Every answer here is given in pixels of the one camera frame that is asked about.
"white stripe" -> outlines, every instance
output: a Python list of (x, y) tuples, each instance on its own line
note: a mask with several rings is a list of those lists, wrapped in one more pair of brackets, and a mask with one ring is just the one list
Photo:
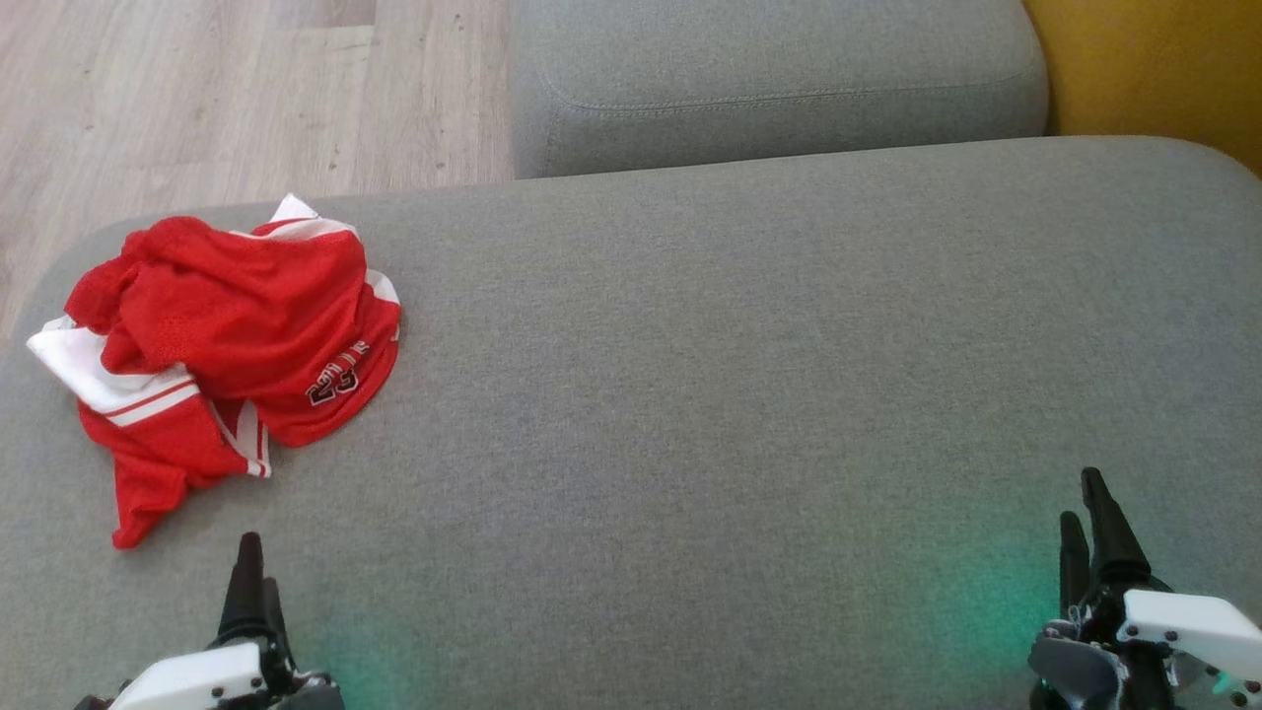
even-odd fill
[(93, 412), (116, 412), (193, 382), (179, 364), (151, 376), (116, 376), (106, 371), (101, 366), (105, 335), (87, 328), (40, 330), (27, 339), (27, 347)]
[(363, 282), (372, 286), (372, 295), (391, 303), (399, 301), (399, 293), (394, 289), (394, 282), (381, 271), (366, 269), (363, 271)]
[(61, 318), (53, 318), (52, 320), (48, 320), (47, 323), (44, 323), (44, 327), (42, 327), (39, 329), (40, 330), (45, 330), (45, 329), (71, 329), (73, 327), (78, 327), (78, 323), (74, 322), (74, 318), (71, 318), (69, 315), (62, 315)]
[(295, 195), (293, 192), (285, 195), (276, 207), (276, 212), (271, 214), (269, 222), (280, 222), (284, 219), (309, 219), (312, 217), (318, 217), (316, 209), (312, 206), (303, 202), (302, 198)]
[(220, 426), (220, 434), (223, 435), (223, 441), (232, 445), (232, 449), (240, 454), (241, 450), (237, 449), (236, 438), (228, 431), (228, 426), (223, 424), (223, 417), (220, 416), (220, 410), (213, 405), (211, 406), (211, 416), (215, 417), (215, 424)]
[(236, 440), (239, 443), (236, 450), (242, 457), (251, 462), (259, 458), (259, 410), (249, 400), (241, 404)]
[(114, 422), (116, 426), (126, 428), (126, 426), (134, 425), (136, 422), (141, 422), (144, 420), (148, 420), (149, 417), (153, 417), (154, 415), (160, 415), (160, 414), (165, 412), (167, 410), (170, 410), (172, 407), (174, 407), (175, 405), (179, 405), (180, 402), (183, 402), (186, 400), (191, 400), (193, 397), (197, 397), (197, 395), (198, 395), (197, 386), (196, 385), (188, 385), (187, 387), (182, 387), (182, 388), (177, 390), (175, 392), (172, 392), (170, 395), (167, 395), (164, 397), (159, 397), (158, 400), (154, 400), (153, 402), (150, 402), (148, 405), (141, 405), (140, 407), (136, 407), (135, 410), (129, 410), (129, 411), (126, 411), (126, 412), (124, 412), (121, 415), (115, 415), (112, 417), (106, 417), (106, 419), (110, 420), (111, 422)]
[(281, 224), (269, 233), (246, 233), (244, 231), (230, 231), (228, 233), (235, 233), (237, 236), (244, 236), (246, 238), (257, 238), (260, 241), (275, 240), (275, 241), (307, 241), (316, 238), (318, 236), (328, 236), (331, 233), (338, 233), (348, 231), (351, 236), (358, 238), (360, 235), (356, 233), (355, 227), (346, 222), (339, 222), (337, 219), (326, 219), (324, 217), (316, 217), (313, 219), (299, 219), (297, 222), (290, 222), (288, 224)]
[(262, 464), (262, 478), (270, 479), (271, 478), (271, 451), (269, 448), (270, 435), (268, 434), (268, 428), (262, 428), (262, 430), (260, 431), (262, 433), (262, 458), (260, 458), (259, 462)]

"jersey lettering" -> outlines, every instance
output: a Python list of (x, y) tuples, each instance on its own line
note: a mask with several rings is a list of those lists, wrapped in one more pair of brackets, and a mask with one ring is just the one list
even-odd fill
[(323, 405), (338, 395), (355, 392), (360, 387), (360, 378), (355, 375), (355, 366), (367, 352), (369, 344), (361, 339), (346, 352), (338, 354), (337, 359), (342, 361), (342, 363), (334, 361), (324, 366), (319, 377), (316, 378), (316, 385), (307, 388), (307, 399), (310, 401), (312, 407)]

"sofa cushion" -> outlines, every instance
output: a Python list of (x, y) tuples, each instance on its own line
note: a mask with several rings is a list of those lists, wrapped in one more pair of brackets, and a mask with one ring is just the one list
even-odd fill
[(519, 177), (1040, 135), (1020, 0), (516, 0)]
[[(352, 709), (1020, 707), (1084, 465), (1167, 583), (1262, 619), (1262, 183), (1218, 153), (1030, 139), (316, 206), (398, 285), (390, 382), (138, 550), (71, 397), (0, 363), (5, 706), (202, 648), (255, 530), (299, 663)], [(24, 329), (150, 221), (66, 255)]]

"printed number 23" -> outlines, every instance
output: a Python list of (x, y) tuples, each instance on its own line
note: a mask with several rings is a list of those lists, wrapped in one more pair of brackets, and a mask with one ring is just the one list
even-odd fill
[(333, 400), (338, 395), (345, 395), (352, 390), (360, 387), (360, 381), (355, 377), (355, 371), (347, 371), (342, 373), (339, 378), (329, 380), (324, 385), (316, 385), (307, 390), (307, 397), (310, 399), (312, 405), (322, 405)]

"wooden floor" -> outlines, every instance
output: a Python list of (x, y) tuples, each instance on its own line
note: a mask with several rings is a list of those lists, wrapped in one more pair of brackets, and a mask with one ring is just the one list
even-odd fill
[(507, 3), (0, 0), (0, 343), (111, 221), (507, 179)]

